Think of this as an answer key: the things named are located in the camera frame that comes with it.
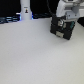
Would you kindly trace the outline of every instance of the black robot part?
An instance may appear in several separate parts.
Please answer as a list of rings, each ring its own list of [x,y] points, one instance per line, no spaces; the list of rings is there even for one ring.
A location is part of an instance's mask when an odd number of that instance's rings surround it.
[[[63,22],[62,25],[59,25],[59,22],[61,19],[66,19],[66,18],[65,18],[65,16],[61,17],[61,18],[58,18],[56,16],[52,16],[50,32],[59,36],[59,37],[70,40],[70,38],[72,36],[73,29],[75,27],[75,22],[74,21]]]

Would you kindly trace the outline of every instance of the white table surface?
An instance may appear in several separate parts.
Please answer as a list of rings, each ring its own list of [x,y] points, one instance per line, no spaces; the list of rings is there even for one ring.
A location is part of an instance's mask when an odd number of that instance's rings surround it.
[[[84,84],[84,28],[70,41],[50,33],[51,19],[0,24],[0,84]]]

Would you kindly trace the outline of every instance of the white robot part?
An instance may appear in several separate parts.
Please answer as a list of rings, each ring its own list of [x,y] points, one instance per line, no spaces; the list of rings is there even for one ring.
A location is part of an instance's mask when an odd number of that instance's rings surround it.
[[[31,20],[32,12],[30,10],[30,0],[20,0],[21,3],[21,20]]]
[[[84,17],[84,0],[60,0],[56,16],[66,16],[67,19]]]

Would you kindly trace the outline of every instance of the cable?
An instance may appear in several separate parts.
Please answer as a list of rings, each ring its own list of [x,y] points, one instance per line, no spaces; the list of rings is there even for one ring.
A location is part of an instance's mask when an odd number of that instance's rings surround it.
[[[48,0],[47,0],[47,7],[48,7],[48,10],[49,10],[50,14],[51,14],[52,16],[55,15],[55,14],[52,13],[52,11],[51,11],[51,9],[50,9],[50,7],[49,7],[49,1],[48,1]]]

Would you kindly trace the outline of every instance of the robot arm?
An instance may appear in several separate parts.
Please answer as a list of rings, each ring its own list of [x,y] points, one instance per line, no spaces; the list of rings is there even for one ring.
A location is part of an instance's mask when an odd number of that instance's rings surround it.
[[[56,16],[52,16],[50,32],[70,39],[75,23],[80,17],[84,17],[84,0],[60,0]]]
[[[66,16],[66,20],[84,16],[84,0],[60,0],[57,7],[57,17]]]

